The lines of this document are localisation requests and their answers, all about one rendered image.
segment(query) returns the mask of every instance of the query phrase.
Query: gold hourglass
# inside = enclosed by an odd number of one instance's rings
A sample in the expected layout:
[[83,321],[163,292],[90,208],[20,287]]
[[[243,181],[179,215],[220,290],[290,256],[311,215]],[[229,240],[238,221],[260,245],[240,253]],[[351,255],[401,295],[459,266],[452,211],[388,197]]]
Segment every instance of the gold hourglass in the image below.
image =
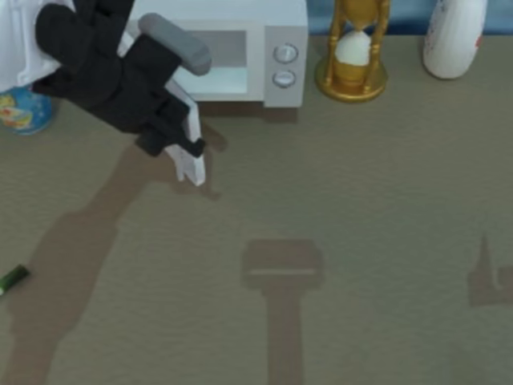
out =
[[[388,79],[380,56],[390,17],[390,0],[334,1],[329,53],[317,66],[317,86],[327,96],[343,102],[372,100],[385,90]],[[353,30],[344,34],[348,21]],[[375,23],[370,37],[364,29]]]

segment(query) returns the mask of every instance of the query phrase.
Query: tabletop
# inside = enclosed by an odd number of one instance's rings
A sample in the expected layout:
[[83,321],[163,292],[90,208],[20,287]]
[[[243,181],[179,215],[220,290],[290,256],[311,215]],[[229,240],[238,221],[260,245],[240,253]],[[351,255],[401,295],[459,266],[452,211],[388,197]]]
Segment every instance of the tabletop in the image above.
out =
[[390,37],[386,93],[202,106],[180,184],[68,104],[0,132],[2,385],[504,385],[513,380],[513,51],[443,82]]

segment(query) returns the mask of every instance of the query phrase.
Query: knob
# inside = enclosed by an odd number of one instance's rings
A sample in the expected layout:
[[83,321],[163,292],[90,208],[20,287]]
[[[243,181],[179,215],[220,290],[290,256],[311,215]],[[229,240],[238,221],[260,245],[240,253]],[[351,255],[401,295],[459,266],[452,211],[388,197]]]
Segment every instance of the knob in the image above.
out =
[[289,64],[297,59],[299,51],[292,44],[284,44],[274,50],[274,59],[281,64]]
[[292,71],[279,71],[273,76],[273,82],[279,88],[289,88],[296,82],[296,74]]

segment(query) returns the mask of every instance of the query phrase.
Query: blue wall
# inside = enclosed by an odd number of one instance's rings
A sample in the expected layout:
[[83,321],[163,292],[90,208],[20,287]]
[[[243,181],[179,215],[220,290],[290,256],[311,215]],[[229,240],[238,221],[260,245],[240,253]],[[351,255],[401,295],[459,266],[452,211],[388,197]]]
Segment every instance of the blue wall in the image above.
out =
[[[313,34],[326,34],[334,0],[307,1],[310,30]],[[425,34],[435,3],[436,0],[392,0],[389,33]],[[489,0],[486,32],[513,34],[513,0]]]

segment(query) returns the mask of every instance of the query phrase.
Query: blue container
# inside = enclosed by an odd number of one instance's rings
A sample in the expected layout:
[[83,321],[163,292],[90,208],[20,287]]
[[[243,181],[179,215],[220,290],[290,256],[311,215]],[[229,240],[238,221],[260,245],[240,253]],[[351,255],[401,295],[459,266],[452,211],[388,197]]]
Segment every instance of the blue container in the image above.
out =
[[18,135],[32,135],[45,129],[52,118],[51,100],[30,87],[0,93],[0,120]]

